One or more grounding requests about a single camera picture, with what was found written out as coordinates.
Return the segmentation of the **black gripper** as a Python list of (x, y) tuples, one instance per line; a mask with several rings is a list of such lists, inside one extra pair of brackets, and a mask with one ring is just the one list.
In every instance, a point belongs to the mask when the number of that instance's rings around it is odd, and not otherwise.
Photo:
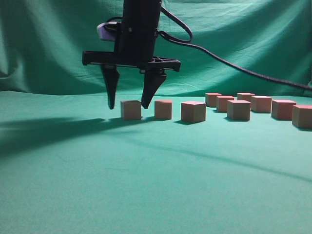
[(108, 106), (115, 107), (115, 98), (119, 72), (116, 66), (137, 67), (146, 70), (141, 105), (147, 109), (158, 88), (167, 78), (164, 70), (180, 71), (181, 62), (177, 59), (154, 56), (157, 38), (156, 27), (126, 26), (121, 23), (120, 32), (114, 41), (112, 52), (83, 51), (82, 64), (101, 65), (108, 96)]

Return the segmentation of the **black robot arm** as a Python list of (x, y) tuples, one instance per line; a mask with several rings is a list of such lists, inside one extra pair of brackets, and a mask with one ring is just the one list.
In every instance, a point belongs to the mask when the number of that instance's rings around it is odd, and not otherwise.
[(160, 12), (159, 0), (124, 1), (121, 22), (110, 19), (97, 27), (101, 39), (114, 41), (114, 50), (83, 51), (83, 65), (98, 64), (101, 67), (110, 109), (115, 106), (119, 79), (117, 67), (136, 67), (144, 74), (141, 105), (145, 109), (166, 80), (165, 70), (179, 72), (179, 60), (154, 56)]

